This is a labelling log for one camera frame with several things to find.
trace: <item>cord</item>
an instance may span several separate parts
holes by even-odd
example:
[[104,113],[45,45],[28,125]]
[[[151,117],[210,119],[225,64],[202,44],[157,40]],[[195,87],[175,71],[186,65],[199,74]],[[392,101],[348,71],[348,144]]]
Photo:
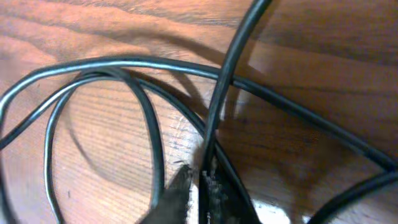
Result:
[[[233,75],[236,63],[242,52],[242,49],[253,30],[256,22],[265,11],[266,7],[271,1],[256,1],[246,13],[241,25],[238,28],[236,35],[230,45],[226,54],[226,59],[221,69],[209,67],[206,65],[199,65],[190,62],[183,62],[179,60],[172,60],[167,58],[149,57],[149,56],[131,56],[131,57],[100,57],[85,60],[77,60],[74,62],[63,63],[60,65],[53,65],[50,67],[35,70],[19,80],[10,89],[8,89],[0,99],[0,130],[4,124],[4,118],[9,104],[14,97],[23,89],[32,83],[42,78],[52,77],[56,75],[82,71],[74,81],[61,87],[55,93],[51,94],[44,100],[35,110],[33,110],[24,120],[22,120],[12,131],[7,133],[0,140],[0,150],[3,150],[9,143],[11,143],[20,133],[22,133],[30,124],[32,124],[52,103],[57,102],[53,112],[50,116],[46,134],[45,134],[45,188],[47,197],[52,206],[52,210],[58,223],[64,223],[62,213],[55,198],[52,182],[52,141],[55,134],[55,126],[62,112],[65,104],[73,94],[73,92],[81,85],[101,81],[113,80],[124,82],[137,96],[142,109],[144,110],[147,127],[150,134],[150,141],[152,144],[152,157],[154,161],[154,176],[152,181],[152,198],[151,206],[156,206],[159,198],[162,196],[164,190],[164,158],[162,153],[162,143],[160,140],[159,126],[157,124],[155,112],[153,107],[142,88],[154,92],[159,95],[176,109],[181,112],[191,122],[198,132],[204,137],[205,155],[203,158],[203,165],[201,170],[204,175],[208,175],[211,166],[210,162],[215,154],[219,160],[220,165],[226,171],[227,178],[231,185],[237,190],[240,197],[243,199],[245,206],[249,208],[249,212],[258,221],[255,209],[251,203],[251,199],[244,188],[238,174],[236,173],[232,163],[229,161],[224,150],[215,138],[215,130],[220,120],[219,113],[225,99],[226,91],[229,85],[233,85],[242,90],[246,90],[253,95],[256,95],[263,100],[266,100],[276,107],[295,115],[304,121],[312,124],[314,127],[326,132],[330,136],[339,139],[347,145],[354,152],[367,157],[369,160],[375,162],[382,167],[386,173],[372,179],[359,183],[353,188],[343,192],[339,196],[330,200],[323,208],[321,208],[313,218],[310,220],[311,224],[325,223],[333,216],[335,216],[341,209],[351,205],[360,198],[367,196],[369,193],[379,190],[381,187],[397,182],[396,169],[398,163],[370,146],[359,137],[351,134],[343,128],[327,121],[314,112],[300,106],[293,101],[290,101],[283,96],[275,93],[265,86],[254,83],[248,79]],[[200,77],[217,80],[217,84],[211,99],[209,116],[207,123],[205,123],[176,97],[163,90],[161,87],[139,78],[133,78],[126,71],[118,67],[147,67],[154,69],[178,71]],[[203,179],[200,180],[200,223],[207,222],[208,213],[208,186]],[[8,199],[6,197],[4,180],[0,185],[0,202],[2,205],[2,212],[9,223],[15,223],[15,215],[11,210]]]

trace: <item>black cable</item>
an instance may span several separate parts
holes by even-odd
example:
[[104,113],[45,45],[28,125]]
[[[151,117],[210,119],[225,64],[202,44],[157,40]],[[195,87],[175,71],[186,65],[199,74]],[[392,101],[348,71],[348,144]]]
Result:
[[[244,47],[245,42],[250,34],[251,29],[254,27],[256,21],[265,10],[266,6],[269,5],[270,1],[258,1],[255,2],[248,13],[245,15],[243,23],[239,26],[238,32],[235,35],[234,40],[231,43],[230,49],[228,50],[224,65],[221,70],[205,65],[198,65],[195,63],[182,62],[178,60],[171,60],[166,58],[156,58],[148,56],[135,56],[135,57],[102,57],[92,58],[86,60],[79,60],[76,62],[64,63],[61,65],[54,65],[47,68],[41,68],[31,72],[26,77],[18,81],[10,89],[8,89],[0,99],[0,130],[2,130],[4,124],[4,118],[6,116],[7,108],[14,97],[25,89],[27,86],[40,80],[42,78],[51,77],[63,73],[70,73],[79,70],[84,72],[71,83],[65,85],[63,88],[57,90],[50,97],[48,97],[41,105],[39,105],[30,115],[28,115],[21,123],[19,123],[10,133],[4,136],[0,140],[0,149],[4,149],[10,142],[12,142],[18,135],[23,132],[31,123],[34,122],[52,103],[58,101],[55,106],[53,113],[49,119],[49,123],[46,130],[45,136],[45,184],[47,196],[52,206],[53,212],[59,223],[63,222],[62,214],[57,204],[55,194],[53,191],[52,173],[51,173],[51,161],[52,161],[52,140],[55,133],[55,125],[58,117],[62,112],[63,107],[68,101],[69,97],[73,94],[73,91],[80,85],[84,85],[89,82],[100,81],[100,80],[117,80],[124,81],[132,91],[137,95],[141,106],[143,107],[144,114],[146,117],[148,129],[150,132],[150,139],[152,143],[153,159],[154,159],[154,181],[152,183],[152,206],[156,204],[157,198],[162,195],[164,188],[164,165],[163,165],[163,154],[162,154],[162,143],[160,141],[159,127],[157,125],[154,110],[150,104],[149,99],[142,91],[140,86],[161,96],[167,100],[176,109],[178,109],[186,118],[197,128],[198,132],[205,138],[205,157],[203,159],[202,170],[208,171],[210,168],[211,158],[213,157],[213,147],[215,145],[216,156],[226,171],[229,181],[232,186],[235,187],[243,198],[244,203],[249,208],[252,215],[256,216],[255,210],[252,206],[251,199],[244,188],[244,185],[240,181],[232,163],[230,163],[228,157],[222,150],[221,146],[215,139],[214,131],[217,128],[219,121],[219,113],[222,103],[225,98],[226,90],[228,85],[232,84],[237,88],[246,90],[253,95],[256,95],[273,105],[277,106],[284,111],[296,115],[302,118],[304,121],[309,122],[318,129],[332,135],[334,138],[339,139],[345,143],[349,148],[355,152],[366,156],[372,160],[384,170],[388,171],[385,174],[381,174],[378,177],[369,179],[362,182],[353,188],[343,192],[341,195],[332,199],[328,202],[321,210],[319,210],[310,220],[310,223],[323,223],[327,222],[333,215],[336,215],[345,206],[357,201],[359,198],[366,196],[370,192],[391,184],[397,181],[396,168],[397,162],[383,152],[370,146],[354,134],[347,132],[341,127],[323,119],[319,115],[311,112],[310,110],[280,96],[272,90],[258,85],[245,78],[233,76],[232,73],[236,66],[236,62],[239,55]],[[145,80],[131,78],[128,73],[117,69],[115,67],[149,67],[171,71],[178,71],[182,73],[189,73],[192,75],[198,75],[201,77],[211,78],[217,80],[215,92],[212,96],[210,112],[207,124],[204,122],[189,108],[182,104],[176,97],[167,93],[160,87],[153,83]],[[9,206],[6,198],[6,192],[4,190],[4,180],[0,186],[0,202],[2,205],[2,211],[9,223],[15,222],[15,216]],[[200,192],[206,192],[206,185],[200,185]],[[200,210],[202,214],[207,213],[207,204],[200,204]]]

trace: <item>black wire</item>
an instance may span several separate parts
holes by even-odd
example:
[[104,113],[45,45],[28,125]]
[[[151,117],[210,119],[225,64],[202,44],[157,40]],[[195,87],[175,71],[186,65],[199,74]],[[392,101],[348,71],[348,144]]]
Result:
[[[244,203],[249,208],[249,211],[257,217],[256,212],[252,206],[251,199],[244,188],[240,178],[238,177],[232,163],[230,163],[228,157],[224,153],[222,147],[216,141],[214,131],[218,126],[220,108],[224,102],[225,94],[230,84],[237,88],[246,90],[253,95],[256,95],[263,100],[266,100],[273,105],[277,106],[284,111],[296,115],[304,121],[309,122],[318,129],[330,134],[334,138],[339,139],[353,151],[364,155],[368,159],[372,160],[379,166],[381,166],[387,172],[381,174],[373,179],[366,180],[360,184],[357,184],[353,188],[343,192],[339,196],[330,200],[323,208],[321,208],[310,223],[324,223],[327,222],[332,216],[336,215],[342,208],[351,205],[368,193],[374,192],[381,187],[391,184],[397,181],[397,162],[385,155],[383,152],[370,146],[354,134],[342,129],[341,127],[323,119],[319,115],[311,112],[310,110],[284,98],[283,96],[273,92],[272,90],[247,80],[242,77],[233,76],[232,73],[236,66],[236,62],[239,55],[244,47],[245,42],[250,34],[250,31],[254,27],[256,21],[261,16],[262,12],[269,5],[270,1],[258,1],[255,2],[248,13],[245,15],[243,23],[239,26],[238,32],[231,43],[230,49],[228,50],[224,65],[221,70],[205,65],[198,65],[195,63],[182,62],[178,60],[171,60],[166,58],[148,57],[148,56],[135,56],[135,57],[102,57],[92,58],[86,60],[79,60],[76,62],[64,63],[60,65],[54,65],[47,68],[41,68],[31,72],[26,77],[18,81],[10,89],[8,89],[0,99],[0,131],[4,126],[4,118],[10,102],[14,97],[21,92],[23,89],[28,87],[33,82],[42,78],[47,78],[63,73],[70,73],[79,70],[85,72],[71,83],[65,85],[63,88],[57,90],[50,97],[48,97],[41,105],[39,105],[30,115],[28,115],[23,121],[21,121],[12,131],[0,140],[0,149],[4,149],[10,142],[12,142],[21,132],[23,132],[30,124],[32,124],[52,103],[58,101],[55,106],[52,115],[50,116],[49,123],[46,130],[45,136],[45,185],[47,197],[49,198],[53,212],[56,215],[57,221],[63,223],[63,217],[58,206],[55,194],[53,191],[52,173],[51,173],[51,161],[52,161],[52,141],[55,133],[55,126],[62,112],[66,102],[73,94],[73,91],[80,85],[84,85],[89,82],[100,81],[100,80],[117,80],[124,81],[132,91],[137,95],[141,106],[143,107],[144,114],[146,117],[148,129],[150,132],[150,139],[152,143],[153,159],[154,159],[154,180],[152,183],[152,206],[156,205],[157,199],[161,197],[164,189],[164,165],[163,165],[163,153],[162,143],[160,141],[159,127],[157,125],[154,110],[150,104],[149,99],[142,91],[140,86],[161,96],[167,100],[176,109],[178,109],[186,118],[197,128],[198,132],[204,136],[205,140],[205,156],[203,159],[202,170],[208,171],[210,168],[210,161],[213,157],[213,148],[216,149],[216,157],[218,158],[221,166],[226,171],[226,174],[231,182],[232,186],[238,190],[238,193],[244,200]],[[176,97],[167,93],[159,86],[145,80],[131,78],[128,73],[117,69],[115,67],[149,67],[171,71],[178,71],[182,73],[189,73],[192,75],[198,75],[205,78],[211,78],[217,80],[215,92],[213,93],[210,112],[207,124],[204,122],[183,103],[181,103]],[[4,179],[0,178],[2,184],[0,185],[0,202],[2,205],[2,212],[7,218],[9,223],[16,222],[15,215],[9,206],[7,195],[5,191]],[[206,192],[207,187],[200,185],[200,192]],[[201,214],[207,214],[207,202],[200,204]],[[201,218],[201,222],[206,221],[206,217]]]

